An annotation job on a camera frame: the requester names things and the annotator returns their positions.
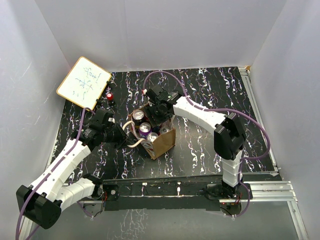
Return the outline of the red-tab soda can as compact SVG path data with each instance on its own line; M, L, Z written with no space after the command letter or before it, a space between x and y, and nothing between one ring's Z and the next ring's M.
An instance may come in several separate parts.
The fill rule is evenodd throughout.
M171 128L170 128L170 127L168 127L168 126L163 126L163 127L160 128L159 134L160 134L160 135L163 135L163 134L168 133L169 131L171 131Z

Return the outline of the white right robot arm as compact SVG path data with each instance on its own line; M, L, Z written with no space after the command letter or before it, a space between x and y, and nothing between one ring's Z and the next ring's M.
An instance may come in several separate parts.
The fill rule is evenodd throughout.
M235 113L225 115L192 101L179 91L168 92L155 85L143 90L148 98L145 113L153 126L164 123L173 116L194 122L213 136L213 148L221 157L222 181L207 187L206 195L213 198L233 199L241 192L241 157L246 140L245 131Z

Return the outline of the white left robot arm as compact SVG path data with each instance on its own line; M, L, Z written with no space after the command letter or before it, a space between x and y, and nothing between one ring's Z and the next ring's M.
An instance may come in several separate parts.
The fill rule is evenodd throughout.
M87 123L80 122L49 167L29 186L18 188L19 222L26 217L43 229L49 229L66 208L83 198L97 200L103 195L101 180L89 173L69 186L64 184L96 147L112 143L119 148L126 143L127 136L114 115L114 112L101 108Z

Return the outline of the purple fanta can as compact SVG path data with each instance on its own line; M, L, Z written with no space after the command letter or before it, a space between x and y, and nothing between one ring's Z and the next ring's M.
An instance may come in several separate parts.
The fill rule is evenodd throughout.
M139 134L143 139L146 139L148 134L152 132L152 127L148 122L143 122L139 126Z

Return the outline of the red soda can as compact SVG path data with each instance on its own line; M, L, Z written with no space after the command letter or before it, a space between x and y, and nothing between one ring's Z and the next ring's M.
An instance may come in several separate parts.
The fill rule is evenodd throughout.
M153 143L157 138L158 138L158 134L155 133L155 132L150 132L147 137L146 137L146 140L147 141L150 141L151 143Z

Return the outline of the small white whiteboard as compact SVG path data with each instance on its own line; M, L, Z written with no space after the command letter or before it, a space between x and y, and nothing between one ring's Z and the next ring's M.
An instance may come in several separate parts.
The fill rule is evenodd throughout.
M93 110L111 77L111 73L81 56L56 93L81 108Z

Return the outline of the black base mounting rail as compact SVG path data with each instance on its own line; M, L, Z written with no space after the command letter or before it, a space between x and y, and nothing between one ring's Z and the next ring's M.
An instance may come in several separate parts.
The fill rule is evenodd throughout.
M230 187L222 175L96 180L91 199L101 200L104 211L133 209L201 209L239 214L241 201L251 200L249 183Z

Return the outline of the aluminium frame profile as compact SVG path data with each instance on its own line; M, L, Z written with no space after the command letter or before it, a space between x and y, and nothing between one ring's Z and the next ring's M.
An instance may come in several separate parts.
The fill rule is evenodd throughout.
M238 214L228 214L225 210L221 211L204 211L216 214L223 218L229 218L235 220L240 216L244 215L250 204L255 202L287 202L290 209L293 209L294 204L297 202L295 192L292 184L289 181L247 181L241 183L248 183L251 187L251 193L253 198L250 200L242 200L240 203L241 212ZM105 211L103 208L103 202L101 200L93 200L90 197L85 197L74 204L78 204L82 209L85 209L88 205L100 205L102 212L114 212Z

